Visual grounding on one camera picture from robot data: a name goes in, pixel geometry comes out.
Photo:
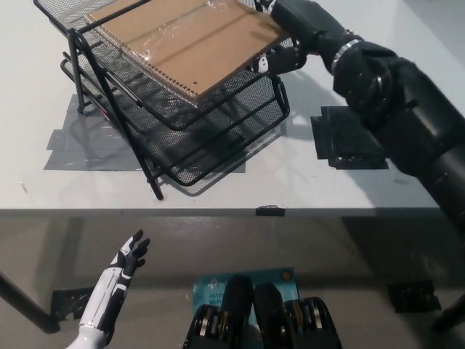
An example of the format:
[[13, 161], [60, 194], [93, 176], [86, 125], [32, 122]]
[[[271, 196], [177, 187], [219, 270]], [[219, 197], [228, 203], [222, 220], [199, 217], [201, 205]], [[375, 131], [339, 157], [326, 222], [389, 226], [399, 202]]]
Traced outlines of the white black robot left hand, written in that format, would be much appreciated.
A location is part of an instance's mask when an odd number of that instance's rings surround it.
[[135, 271], [145, 263], [150, 240], [137, 231], [102, 272], [81, 317], [80, 325], [109, 332], [116, 323]]

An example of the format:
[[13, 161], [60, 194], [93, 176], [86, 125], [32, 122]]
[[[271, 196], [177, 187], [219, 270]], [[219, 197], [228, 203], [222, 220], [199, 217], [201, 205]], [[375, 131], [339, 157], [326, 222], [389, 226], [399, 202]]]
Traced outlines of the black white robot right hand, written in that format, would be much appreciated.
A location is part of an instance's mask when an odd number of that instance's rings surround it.
[[303, 67], [308, 55], [319, 56], [333, 74], [341, 57], [362, 39], [345, 29], [315, 1], [257, 1], [273, 21], [293, 40], [287, 49], [275, 48], [254, 60], [254, 72], [280, 75]]

